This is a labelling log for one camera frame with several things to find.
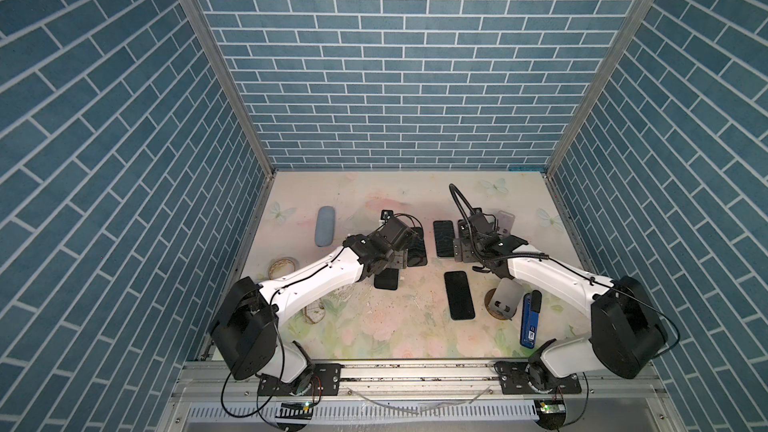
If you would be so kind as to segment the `black phone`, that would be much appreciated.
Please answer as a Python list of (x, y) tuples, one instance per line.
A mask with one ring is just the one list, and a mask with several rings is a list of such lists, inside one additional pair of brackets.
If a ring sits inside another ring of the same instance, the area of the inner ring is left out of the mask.
[(374, 288), (379, 290), (396, 291), (399, 287), (399, 269), (387, 268), (374, 276)]
[(407, 267), (423, 267), (428, 264), (422, 227), (413, 227), (413, 237), (407, 248)]

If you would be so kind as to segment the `teal case phone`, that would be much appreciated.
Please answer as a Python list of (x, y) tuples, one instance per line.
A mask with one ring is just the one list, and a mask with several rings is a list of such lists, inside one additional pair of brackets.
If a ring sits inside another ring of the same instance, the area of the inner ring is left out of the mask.
[(455, 228), (451, 220), (436, 220), (433, 222), (436, 255), (440, 258), (453, 258)]

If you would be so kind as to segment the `round phone stand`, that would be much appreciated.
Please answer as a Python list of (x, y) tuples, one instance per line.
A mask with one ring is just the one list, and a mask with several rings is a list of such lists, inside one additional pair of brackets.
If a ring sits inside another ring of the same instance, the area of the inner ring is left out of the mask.
[(487, 312), (497, 320), (511, 320), (525, 295), (524, 287), (516, 280), (503, 278), (484, 298)]

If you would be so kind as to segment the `purple case phone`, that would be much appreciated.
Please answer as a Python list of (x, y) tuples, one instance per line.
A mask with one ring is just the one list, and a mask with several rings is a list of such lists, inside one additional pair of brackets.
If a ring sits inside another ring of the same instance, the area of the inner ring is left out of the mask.
[(444, 273), (450, 317), (454, 321), (472, 320), (475, 310), (467, 274), (464, 271)]

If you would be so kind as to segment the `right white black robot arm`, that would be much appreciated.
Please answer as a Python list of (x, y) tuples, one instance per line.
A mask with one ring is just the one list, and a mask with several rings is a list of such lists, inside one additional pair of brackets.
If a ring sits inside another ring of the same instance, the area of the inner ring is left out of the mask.
[(493, 215), (472, 206), (456, 185), (450, 185), (449, 192), (461, 215), (455, 258), (511, 286), (511, 294), (501, 302), (504, 311), (517, 311), (526, 293), (523, 286), (529, 284), (590, 321), (587, 333), (551, 339), (529, 357), (525, 374), (533, 390), (548, 393), (574, 374), (599, 370), (633, 379), (649, 362), (678, 346), (679, 327), (652, 304), (639, 281), (577, 269), (520, 237), (502, 235)]

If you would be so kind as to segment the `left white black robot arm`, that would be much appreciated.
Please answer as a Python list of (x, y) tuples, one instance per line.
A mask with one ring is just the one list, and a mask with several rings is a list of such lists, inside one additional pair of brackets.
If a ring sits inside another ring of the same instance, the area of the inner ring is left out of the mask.
[(323, 258), (285, 276), (255, 282), (246, 276), (232, 285), (208, 327), (229, 373), (243, 381), (271, 379), (273, 397), (282, 390), (297, 395), (310, 390), (309, 409), (319, 405), (325, 385), (316, 365), (298, 342), (282, 339), (280, 327), (311, 303), (349, 285), (408, 266), (408, 249), (425, 227), (411, 214), (384, 210), (369, 234), (347, 236)]

